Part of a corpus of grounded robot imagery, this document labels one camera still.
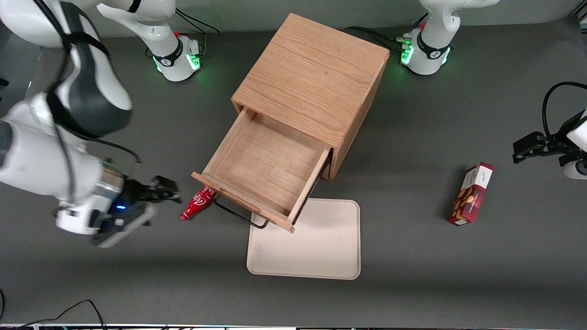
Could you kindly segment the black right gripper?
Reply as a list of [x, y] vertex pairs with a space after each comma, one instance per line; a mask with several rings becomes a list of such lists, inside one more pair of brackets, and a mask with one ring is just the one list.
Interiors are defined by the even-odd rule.
[[112, 220], [149, 220], [156, 213], [155, 204], [172, 201], [182, 204], [176, 182], [155, 176], [144, 184], [135, 178], [124, 177], [122, 190], [110, 206]]

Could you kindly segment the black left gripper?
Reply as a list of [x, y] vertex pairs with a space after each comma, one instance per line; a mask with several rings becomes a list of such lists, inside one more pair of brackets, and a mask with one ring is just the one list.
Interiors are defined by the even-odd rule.
[[543, 129], [544, 133], [532, 132], [520, 140], [513, 143], [514, 154], [512, 161], [514, 164], [519, 164], [522, 161], [533, 157], [547, 157], [560, 154], [561, 157], [569, 159], [575, 158], [574, 144], [566, 137], [566, 134], [575, 125], [575, 116], [567, 119], [562, 123], [560, 129], [556, 133], [549, 131], [548, 120], [546, 112], [543, 112]]

